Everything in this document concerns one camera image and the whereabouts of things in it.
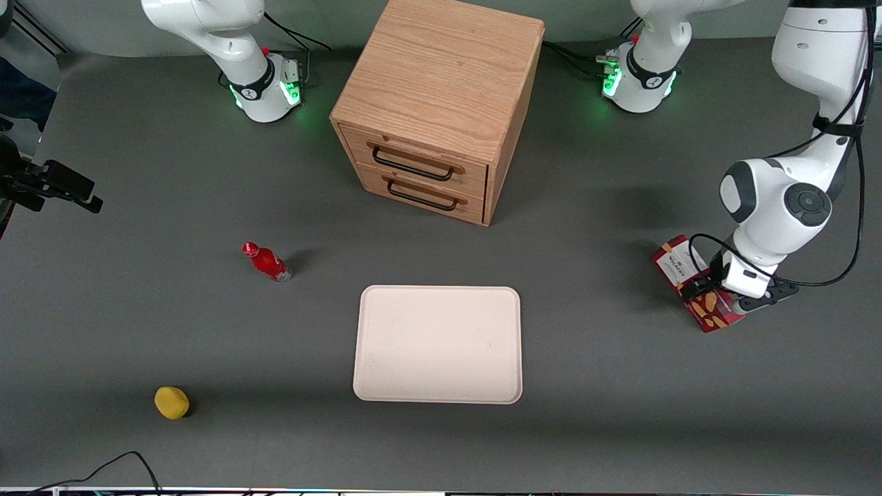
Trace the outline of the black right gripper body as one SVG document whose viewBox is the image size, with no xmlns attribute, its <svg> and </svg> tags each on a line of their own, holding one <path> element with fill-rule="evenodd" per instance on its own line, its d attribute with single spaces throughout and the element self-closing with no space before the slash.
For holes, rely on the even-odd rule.
<svg viewBox="0 0 882 496">
<path fill-rule="evenodd" d="M 41 211 L 44 198 L 35 194 L 28 178 L 29 161 L 18 151 L 18 145 L 1 137 L 1 238 L 9 225 L 15 206 Z"/>
</svg>

